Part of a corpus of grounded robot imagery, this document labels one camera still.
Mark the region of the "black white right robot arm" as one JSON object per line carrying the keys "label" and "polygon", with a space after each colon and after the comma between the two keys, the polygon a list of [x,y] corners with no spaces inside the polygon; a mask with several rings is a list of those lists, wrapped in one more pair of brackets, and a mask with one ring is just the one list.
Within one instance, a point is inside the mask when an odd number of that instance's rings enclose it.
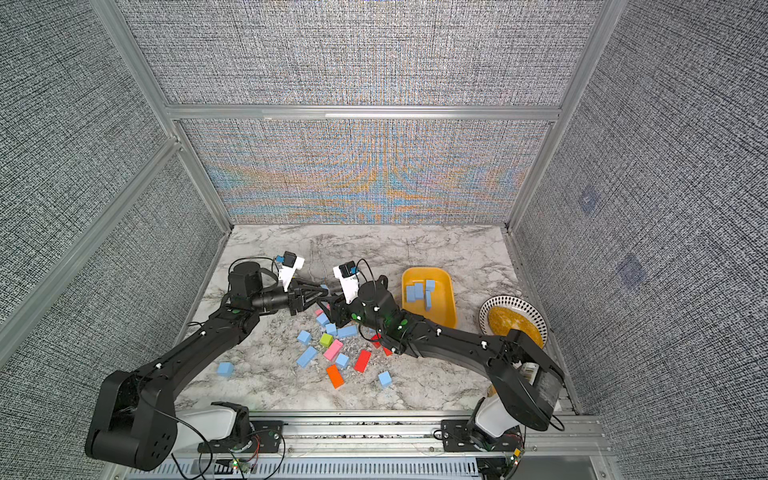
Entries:
{"label": "black white right robot arm", "polygon": [[484,376],[519,425],[541,432],[564,429],[553,419],[564,371],[528,334],[483,335],[442,326],[400,308],[385,283],[384,278],[364,283],[351,301],[323,288],[318,303],[332,323],[372,329],[376,341],[397,355],[439,359]]}

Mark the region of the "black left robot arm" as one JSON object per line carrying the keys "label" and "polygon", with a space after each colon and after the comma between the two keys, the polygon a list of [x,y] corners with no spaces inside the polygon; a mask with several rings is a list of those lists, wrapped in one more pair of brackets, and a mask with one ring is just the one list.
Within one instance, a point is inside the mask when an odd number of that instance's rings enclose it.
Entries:
{"label": "black left robot arm", "polygon": [[115,371],[102,382],[86,436],[87,457],[150,471],[171,455],[178,427],[175,400],[202,370],[242,343],[263,316],[295,315],[332,304],[336,292],[317,283],[278,275],[253,260],[230,268],[228,289],[208,320],[159,358],[133,371]]}

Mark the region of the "red long block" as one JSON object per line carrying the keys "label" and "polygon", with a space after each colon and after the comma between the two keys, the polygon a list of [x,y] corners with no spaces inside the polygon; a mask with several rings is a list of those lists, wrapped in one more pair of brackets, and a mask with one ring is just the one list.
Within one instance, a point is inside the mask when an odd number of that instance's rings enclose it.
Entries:
{"label": "red long block", "polygon": [[370,350],[361,350],[354,364],[354,370],[358,373],[364,373],[370,362],[372,352]]}

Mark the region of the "pink block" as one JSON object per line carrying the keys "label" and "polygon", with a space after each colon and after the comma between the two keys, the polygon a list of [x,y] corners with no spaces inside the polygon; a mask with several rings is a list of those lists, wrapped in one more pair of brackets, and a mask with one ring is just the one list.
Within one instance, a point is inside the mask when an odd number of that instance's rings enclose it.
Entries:
{"label": "pink block", "polygon": [[333,342],[330,344],[330,346],[325,351],[324,357],[328,361],[333,362],[336,359],[336,357],[338,356],[338,354],[340,353],[340,351],[342,350],[342,348],[343,348],[343,343],[340,340],[338,340],[338,339],[334,339]]}

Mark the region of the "yellow plastic tray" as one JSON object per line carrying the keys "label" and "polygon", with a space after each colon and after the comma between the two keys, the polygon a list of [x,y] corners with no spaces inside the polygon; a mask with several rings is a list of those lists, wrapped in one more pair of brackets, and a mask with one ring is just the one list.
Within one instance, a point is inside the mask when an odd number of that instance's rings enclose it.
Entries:
{"label": "yellow plastic tray", "polygon": [[437,267],[412,267],[401,276],[403,308],[439,325],[456,328],[452,278]]}

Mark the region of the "orange block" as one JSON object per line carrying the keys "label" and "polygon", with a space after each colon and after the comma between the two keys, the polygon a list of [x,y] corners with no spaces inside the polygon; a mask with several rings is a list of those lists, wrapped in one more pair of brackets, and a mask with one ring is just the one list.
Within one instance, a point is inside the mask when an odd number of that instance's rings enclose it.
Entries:
{"label": "orange block", "polygon": [[334,389],[339,389],[345,383],[343,376],[336,365],[328,367],[326,373]]}

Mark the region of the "patterned plate with yellow food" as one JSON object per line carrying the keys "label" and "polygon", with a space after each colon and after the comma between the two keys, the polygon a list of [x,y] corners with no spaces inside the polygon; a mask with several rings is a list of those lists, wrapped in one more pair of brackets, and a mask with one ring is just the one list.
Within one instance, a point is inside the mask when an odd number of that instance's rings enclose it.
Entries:
{"label": "patterned plate with yellow food", "polygon": [[512,330],[522,331],[540,348],[544,348],[548,341],[548,327],[543,316],[532,304],[510,295],[486,300],[480,307],[477,324],[486,335],[506,336]]}

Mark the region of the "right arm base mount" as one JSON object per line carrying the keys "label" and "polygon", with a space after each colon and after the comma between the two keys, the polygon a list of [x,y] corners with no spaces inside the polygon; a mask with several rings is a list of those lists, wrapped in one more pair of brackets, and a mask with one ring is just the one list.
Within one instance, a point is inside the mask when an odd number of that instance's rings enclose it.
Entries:
{"label": "right arm base mount", "polygon": [[514,452],[524,448],[518,427],[492,437],[469,420],[442,420],[435,438],[442,442],[446,452]]}

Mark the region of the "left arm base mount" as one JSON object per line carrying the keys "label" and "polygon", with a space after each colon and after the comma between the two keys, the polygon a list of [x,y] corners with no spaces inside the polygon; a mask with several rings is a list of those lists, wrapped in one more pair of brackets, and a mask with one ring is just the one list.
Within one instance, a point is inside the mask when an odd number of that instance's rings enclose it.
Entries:
{"label": "left arm base mount", "polygon": [[281,450],[284,423],[279,420],[257,419],[248,427],[235,426],[233,432],[220,440],[210,440],[214,453],[278,453]]}

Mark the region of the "aluminium front rail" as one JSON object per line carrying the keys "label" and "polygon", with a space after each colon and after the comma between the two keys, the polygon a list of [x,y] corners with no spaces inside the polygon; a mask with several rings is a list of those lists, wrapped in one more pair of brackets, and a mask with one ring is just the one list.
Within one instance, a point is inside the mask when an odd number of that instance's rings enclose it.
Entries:
{"label": "aluminium front rail", "polygon": [[186,425],[178,427],[172,452],[194,448],[213,452],[210,440],[229,436],[235,426],[248,427],[257,419],[284,423],[281,452],[320,456],[411,456],[417,454],[475,457],[612,455],[601,423],[590,416],[566,415],[562,431],[523,429],[523,450],[514,452],[446,452],[435,438],[441,421],[469,420],[466,412],[254,412],[234,406],[214,405],[203,410],[176,413]]}

